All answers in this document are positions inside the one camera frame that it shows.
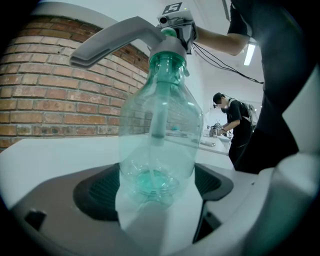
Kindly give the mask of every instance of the green bottle neck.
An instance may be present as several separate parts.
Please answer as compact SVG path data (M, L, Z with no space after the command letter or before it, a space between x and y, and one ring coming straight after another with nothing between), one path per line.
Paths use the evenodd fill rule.
M148 79L181 86L185 83L185 72L186 61L184 58L176 53L164 51L152 56Z

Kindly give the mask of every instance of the person's arm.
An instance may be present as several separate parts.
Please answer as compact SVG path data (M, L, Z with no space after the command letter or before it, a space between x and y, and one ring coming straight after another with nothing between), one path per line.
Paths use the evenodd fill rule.
M226 127L223 127L222 130L218 131L218 135L225 134L227 131L230 131L240 125L240 120L235 120L229 123Z
M197 27L197 30L198 43L233 56L238 55L250 39L247 35L236 33L223 35L208 31L201 27Z
M252 29L244 22L240 13L232 4L230 6L230 26L227 35L214 33L201 27L197 27L197 31L198 43L234 56L242 51L252 35Z

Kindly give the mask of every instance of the hand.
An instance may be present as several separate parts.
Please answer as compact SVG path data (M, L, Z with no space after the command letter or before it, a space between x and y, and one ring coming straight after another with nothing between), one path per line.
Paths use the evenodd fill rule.
M224 129L218 130L218 132L217 132L218 135L222 135L224 133L226 133L226 131Z

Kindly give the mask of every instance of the ceiling light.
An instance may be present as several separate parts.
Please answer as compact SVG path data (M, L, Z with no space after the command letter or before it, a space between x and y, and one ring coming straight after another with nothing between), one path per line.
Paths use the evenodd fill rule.
M245 66L249 66L249 64L251 62L252 55L254 55L255 48L256 48L255 45L249 44L248 51L246 52L246 57L245 57L245 60L244 60L244 65Z

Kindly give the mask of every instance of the brick wall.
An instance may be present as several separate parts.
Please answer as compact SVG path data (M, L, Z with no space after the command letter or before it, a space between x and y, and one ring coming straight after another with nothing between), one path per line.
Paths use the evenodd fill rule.
M148 57L127 45L88 70L70 54L101 28L33 17L0 60L0 151L23 138L118 134L120 107L143 86Z

